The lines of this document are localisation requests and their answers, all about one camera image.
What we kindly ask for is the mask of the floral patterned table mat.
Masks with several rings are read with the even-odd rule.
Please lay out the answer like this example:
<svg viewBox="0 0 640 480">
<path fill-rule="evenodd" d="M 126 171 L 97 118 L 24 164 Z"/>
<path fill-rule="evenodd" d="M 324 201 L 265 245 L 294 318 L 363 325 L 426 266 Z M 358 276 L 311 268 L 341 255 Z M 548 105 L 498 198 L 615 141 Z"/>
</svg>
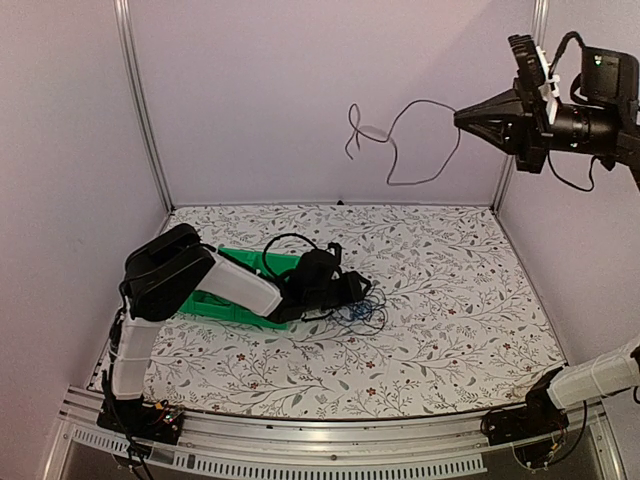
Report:
<svg viewBox="0 0 640 480">
<path fill-rule="evenodd" d="M 184 207 L 215 247 L 299 256 L 338 243 L 372 284 L 357 307 L 282 329 L 179 313 L 160 330 L 144 397 L 192 410 L 382 419 L 521 402 L 565 361 L 494 215 L 482 207 Z"/>
</svg>

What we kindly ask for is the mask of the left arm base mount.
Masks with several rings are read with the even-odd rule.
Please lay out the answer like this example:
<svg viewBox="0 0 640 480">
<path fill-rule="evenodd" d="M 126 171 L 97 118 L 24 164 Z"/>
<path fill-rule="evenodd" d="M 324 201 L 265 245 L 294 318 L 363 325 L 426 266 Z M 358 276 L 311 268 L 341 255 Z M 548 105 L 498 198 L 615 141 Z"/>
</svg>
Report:
<svg viewBox="0 0 640 480">
<path fill-rule="evenodd" d="M 166 400 L 155 404 L 136 400 L 103 402 L 97 425 L 133 438 L 176 445 L 184 423 L 185 409 Z"/>
</svg>

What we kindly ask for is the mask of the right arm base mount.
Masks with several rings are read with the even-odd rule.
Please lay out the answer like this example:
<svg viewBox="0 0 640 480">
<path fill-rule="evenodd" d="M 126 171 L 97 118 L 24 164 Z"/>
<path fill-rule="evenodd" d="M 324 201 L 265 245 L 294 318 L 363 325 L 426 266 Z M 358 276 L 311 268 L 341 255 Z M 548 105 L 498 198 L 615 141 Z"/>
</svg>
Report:
<svg viewBox="0 0 640 480">
<path fill-rule="evenodd" d="M 528 470 L 549 467 L 566 440 L 569 420 L 563 410 L 534 400 L 517 408 L 494 408 L 480 431 L 491 446 L 511 444 L 516 461 Z"/>
</svg>

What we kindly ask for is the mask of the aluminium front rail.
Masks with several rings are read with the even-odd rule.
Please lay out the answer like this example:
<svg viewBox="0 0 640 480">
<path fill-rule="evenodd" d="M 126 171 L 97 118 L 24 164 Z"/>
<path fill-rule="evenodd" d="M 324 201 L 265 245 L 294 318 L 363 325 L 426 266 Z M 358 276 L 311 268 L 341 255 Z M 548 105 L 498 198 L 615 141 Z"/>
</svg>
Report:
<svg viewBox="0 0 640 480">
<path fill-rule="evenodd" d="M 97 423 L 99 393 L 71 387 L 54 423 L 45 479 L 625 479 L 600 402 L 569 413 L 558 461 L 519 461 L 546 436 L 491 444 L 479 412 L 372 421 L 299 421 L 189 411 L 175 444 L 126 438 Z"/>
</svg>

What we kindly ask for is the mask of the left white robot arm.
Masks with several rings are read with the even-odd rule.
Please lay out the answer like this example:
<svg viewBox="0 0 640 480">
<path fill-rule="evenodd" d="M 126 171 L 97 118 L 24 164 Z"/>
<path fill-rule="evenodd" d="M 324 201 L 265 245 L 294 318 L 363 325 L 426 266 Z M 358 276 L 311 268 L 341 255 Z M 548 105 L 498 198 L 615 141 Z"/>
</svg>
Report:
<svg viewBox="0 0 640 480">
<path fill-rule="evenodd" d="M 341 267 L 342 250 L 331 243 L 311 247 L 296 265 L 273 270 L 268 254 L 256 269 L 204 243 L 197 230 L 179 224 L 139 247 L 125 261 L 119 285 L 123 305 L 110 331 L 105 393 L 116 399 L 111 419 L 128 434 L 148 426 L 148 412 L 136 401 L 162 324 L 195 292 L 217 296 L 260 319 L 282 325 L 312 311 L 331 312 L 365 299 L 372 283 Z"/>
</svg>

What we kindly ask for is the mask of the left aluminium corner post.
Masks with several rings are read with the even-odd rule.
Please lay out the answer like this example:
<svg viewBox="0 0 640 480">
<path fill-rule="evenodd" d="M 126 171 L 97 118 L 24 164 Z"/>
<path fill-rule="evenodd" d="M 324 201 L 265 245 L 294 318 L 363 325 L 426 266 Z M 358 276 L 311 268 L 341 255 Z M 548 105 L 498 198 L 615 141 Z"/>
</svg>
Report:
<svg viewBox="0 0 640 480">
<path fill-rule="evenodd" d="M 160 202 L 167 214 L 175 210 L 164 167 L 161 162 L 151 115 L 144 91 L 143 80 L 137 55 L 130 2 L 114 0 L 115 19 L 118 29 L 125 73 L 133 101 L 134 112 L 140 135 Z"/>
</svg>

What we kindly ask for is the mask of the green plastic divided bin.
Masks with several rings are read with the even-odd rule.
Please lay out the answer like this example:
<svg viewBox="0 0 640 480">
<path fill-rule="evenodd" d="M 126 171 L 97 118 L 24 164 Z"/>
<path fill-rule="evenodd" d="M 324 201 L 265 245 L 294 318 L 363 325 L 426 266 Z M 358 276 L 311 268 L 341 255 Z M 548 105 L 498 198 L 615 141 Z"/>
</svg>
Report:
<svg viewBox="0 0 640 480">
<path fill-rule="evenodd" d="M 275 329 L 304 316 L 305 307 L 276 278 L 294 269 L 298 257 L 269 254 L 270 273 L 258 251 L 202 245 L 196 252 L 204 257 L 204 272 L 181 313 Z"/>
</svg>

